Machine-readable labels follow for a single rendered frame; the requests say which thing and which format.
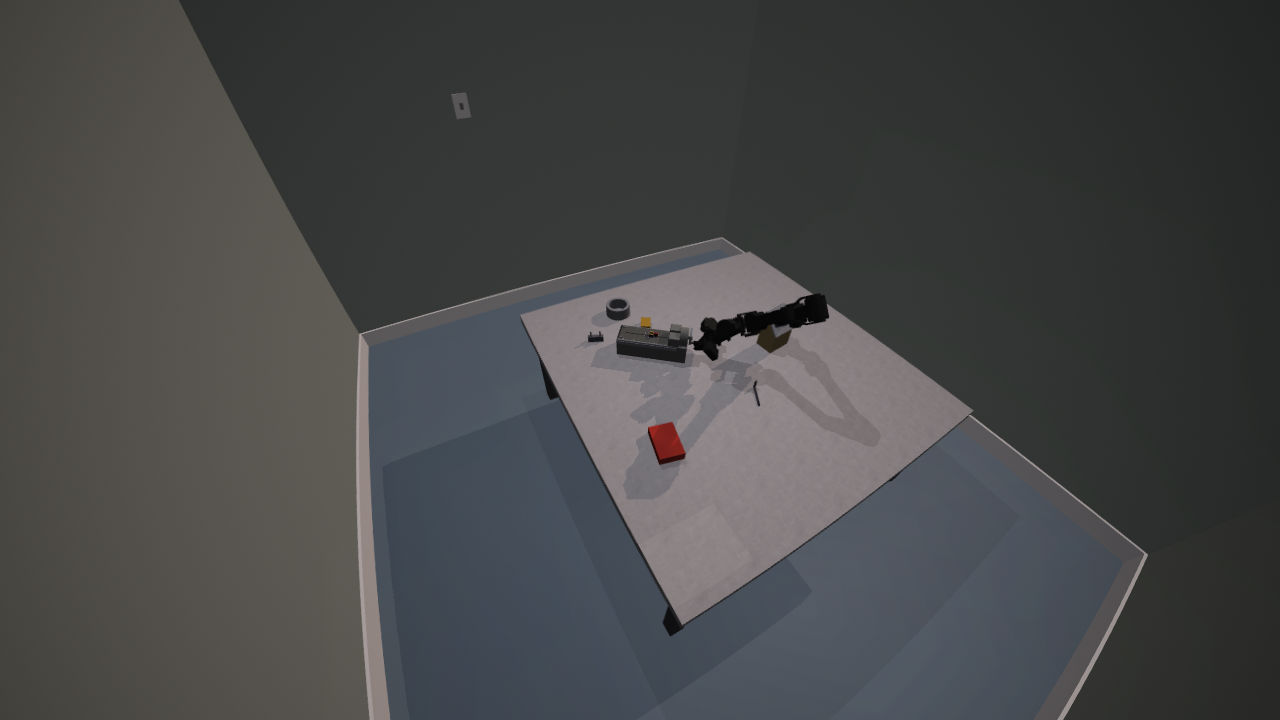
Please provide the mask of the dark grey ring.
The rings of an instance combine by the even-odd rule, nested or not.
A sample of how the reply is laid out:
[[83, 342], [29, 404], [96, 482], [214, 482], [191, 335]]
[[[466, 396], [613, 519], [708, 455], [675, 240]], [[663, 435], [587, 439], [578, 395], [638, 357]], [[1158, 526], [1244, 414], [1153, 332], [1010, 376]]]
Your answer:
[[[614, 307], [622, 307], [622, 309], [614, 309]], [[621, 297], [609, 299], [605, 302], [605, 314], [612, 320], [625, 320], [630, 315], [628, 300]]]

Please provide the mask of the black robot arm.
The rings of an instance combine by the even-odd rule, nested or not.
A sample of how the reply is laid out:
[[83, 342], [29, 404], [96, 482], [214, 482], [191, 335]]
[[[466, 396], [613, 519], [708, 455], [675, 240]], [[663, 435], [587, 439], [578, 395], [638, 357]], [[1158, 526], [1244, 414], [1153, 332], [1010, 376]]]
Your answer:
[[[803, 299], [805, 299], [804, 304], [800, 304]], [[745, 315], [744, 319], [742, 315]], [[744, 313], [730, 319], [721, 319], [719, 322], [705, 316], [701, 322], [701, 332], [716, 340], [718, 334], [733, 337], [741, 333], [744, 336], [748, 328], [748, 332], [751, 332], [745, 334], [748, 337], [760, 333], [768, 325], [774, 325], [774, 328], [782, 325], [800, 328], [801, 325], [826, 322], [826, 318], [829, 318], [826, 295], [812, 293], [799, 299], [795, 304], [787, 304], [785, 307], [780, 307], [780, 310], [772, 313]], [[806, 319], [810, 323], [804, 323]]]

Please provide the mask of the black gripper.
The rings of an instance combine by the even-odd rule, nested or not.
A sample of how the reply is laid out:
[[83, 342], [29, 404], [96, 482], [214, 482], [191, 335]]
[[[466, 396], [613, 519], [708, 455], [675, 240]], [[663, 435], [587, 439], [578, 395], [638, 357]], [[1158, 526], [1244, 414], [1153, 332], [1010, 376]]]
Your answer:
[[701, 341], [701, 343], [694, 345], [694, 350], [703, 350], [704, 354], [707, 354], [707, 356], [710, 357], [712, 361], [716, 361], [719, 357], [719, 348], [717, 348], [717, 345], [721, 346], [721, 342], [723, 342], [724, 340], [730, 341], [730, 338], [731, 336], [718, 334], [716, 340], [713, 340], [710, 338], [710, 336], [704, 333], [701, 338], [698, 340]]

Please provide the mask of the red block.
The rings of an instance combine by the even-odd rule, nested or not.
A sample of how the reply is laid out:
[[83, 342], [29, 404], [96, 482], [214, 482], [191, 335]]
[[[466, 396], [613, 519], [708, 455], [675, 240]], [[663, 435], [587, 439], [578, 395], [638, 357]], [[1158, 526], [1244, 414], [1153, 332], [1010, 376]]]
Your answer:
[[673, 421], [657, 427], [648, 427], [648, 436], [652, 439], [659, 465], [684, 460], [686, 456], [684, 445], [678, 438]]

